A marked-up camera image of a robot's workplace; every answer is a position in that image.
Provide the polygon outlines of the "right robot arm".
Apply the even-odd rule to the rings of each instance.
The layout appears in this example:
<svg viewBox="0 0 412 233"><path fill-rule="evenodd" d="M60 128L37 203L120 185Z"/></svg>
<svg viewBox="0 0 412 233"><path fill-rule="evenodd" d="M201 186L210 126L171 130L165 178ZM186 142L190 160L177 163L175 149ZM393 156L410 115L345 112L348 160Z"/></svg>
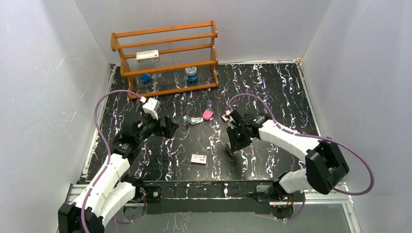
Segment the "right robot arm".
<svg viewBox="0 0 412 233"><path fill-rule="evenodd" d="M268 114L256 115L243 106L227 110L223 116L229 121L226 132L230 143L226 147L231 155L251 145L255 138L273 143L305 163L305 168L283 173L271 187L264 191L258 189L258 194L280 201L307 189L326 195L349 173L347 162L335 143L300 137L298 132L275 123Z"/></svg>

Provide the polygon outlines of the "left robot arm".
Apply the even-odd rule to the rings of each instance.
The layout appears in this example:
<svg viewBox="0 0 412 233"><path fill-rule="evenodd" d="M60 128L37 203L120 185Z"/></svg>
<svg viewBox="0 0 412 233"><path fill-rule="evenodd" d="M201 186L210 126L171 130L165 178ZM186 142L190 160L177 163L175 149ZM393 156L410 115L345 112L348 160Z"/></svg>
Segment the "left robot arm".
<svg viewBox="0 0 412 233"><path fill-rule="evenodd" d="M122 129L109 148L110 154L99 172L71 203L58 210L61 233L103 233L108 222L128 202L143 200L144 182L126 171L137 158L141 142L155 135L171 139L179 125L169 116L142 118Z"/></svg>

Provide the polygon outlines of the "beige small eraser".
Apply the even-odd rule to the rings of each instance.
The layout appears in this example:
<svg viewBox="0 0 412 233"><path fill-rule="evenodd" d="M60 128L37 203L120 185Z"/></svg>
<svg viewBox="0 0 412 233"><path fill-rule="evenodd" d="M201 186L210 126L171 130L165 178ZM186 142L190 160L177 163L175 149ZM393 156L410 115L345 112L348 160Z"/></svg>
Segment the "beige small eraser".
<svg viewBox="0 0 412 233"><path fill-rule="evenodd" d="M226 143L225 148L230 156L236 155L236 151L231 148L230 144Z"/></svg>

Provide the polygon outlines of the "light blue stapler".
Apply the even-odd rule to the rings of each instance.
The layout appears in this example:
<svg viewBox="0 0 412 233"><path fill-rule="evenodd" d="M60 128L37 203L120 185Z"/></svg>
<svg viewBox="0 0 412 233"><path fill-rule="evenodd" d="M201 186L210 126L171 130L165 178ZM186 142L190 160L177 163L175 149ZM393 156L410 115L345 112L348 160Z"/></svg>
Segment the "light blue stapler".
<svg viewBox="0 0 412 233"><path fill-rule="evenodd" d="M183 116L183 119L187 124L190 125L196 125L204 121L202 117L189 117L187 115Z"/></svg>

